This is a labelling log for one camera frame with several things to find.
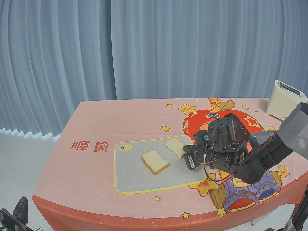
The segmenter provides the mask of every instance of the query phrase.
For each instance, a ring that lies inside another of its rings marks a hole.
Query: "white toaster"
[[[308,102],[308,98],[306,98],[303,92],[279,80],[275,80],[266,113],[284,121],[299,102]]]

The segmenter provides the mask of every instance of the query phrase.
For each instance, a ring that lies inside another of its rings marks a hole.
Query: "yellow rim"
[[[245,207],[242,207],[242,208],[238,208],[238,209],[234,209],[234,210],[228,210],[227,212],[237,212],[237,211],[240,211],[240,210],[245,210],[245,209],[247,209],[247,208],[249,208],[249,207],[251,207],[251,206],[253,206],[253,205],[255,205],[256,203],[255,202],[253,202],[253,203],[251,203],[250,205],[248,205],[248,206],[245,206]]]
[[[185,186],[189,186],[192,184],[196,184],[199,183],[200,181],[204,181],[206,179],[206,175],[204,175],[204,179],[202,180],[198,180],[198,181],[194,181],[194,182],[190,182],[190,183],[186,183],[183,185],[178,185],[178,186],[172,186],[172,187],[165,187],[165,188],[158,188],[158,189],[150,189],[150,190],[143,190],[143,191],[135,191],[135,192],[121,192],[117,187],[116,187],[116,151],[117,151],[117,146],[119,144],[122,143],[132,143],[132,142],[142,142],[142,141],[155,141],[155,140],[162,140],[162,139],[171,139],[171,138],[178,138],[178,137],[188,137],[187,135],[180,135],[180,136],[172,136],[172,137],[164,137],[164,138],[158,138],[158,139],[150,139],[150,140],[141,140],[141,141],[125,141],[125,142],[119,142],[115,145],[115,154],[114,154],[114,189],[116,190],[116,192],[118,192],[119,194],[134,194],[134,193],[150,193],[150,192],[157,192],[157,191],[162,191],[162,190],[169,190],[169,189],[174,189],[174,188],[179,188],[179,187],[185,187]]]

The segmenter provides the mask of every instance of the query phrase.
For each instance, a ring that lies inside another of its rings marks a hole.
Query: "blue curtain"
[[[110,0],[0,0],[0,128],[56,136],[115,92]]]
[[[308,94],[308,0],[0,0],[0,128],[82,101]]]
[[[308,0],[111,0],[117,97],[308,93]]]

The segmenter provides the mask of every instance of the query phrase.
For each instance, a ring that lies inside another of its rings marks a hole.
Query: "white bread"
[[[177,138],[171,138],[166,143],[167,146],[172,152],[179,156],[179,158],[183,158],[184,154],[186,153],[183,150],[184,144],[179,141]]]
[[[154,175],[167,168],[169,163],[163,159],[155,150],[150,150],[142,155],[142,161]]]

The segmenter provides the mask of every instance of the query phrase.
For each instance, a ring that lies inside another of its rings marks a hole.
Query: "cutting board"
[[[120,194],[154,192],[188,186],[206,179],[203,167],[191,171],[185,160],[169,150],[164,143],[172,137],[144,141],[120,142],[115,146],[114,187]],[[183,144],[192,144],[188,136],[176,136]],[[154,149],[170,165],[154,175],[141,156]]]

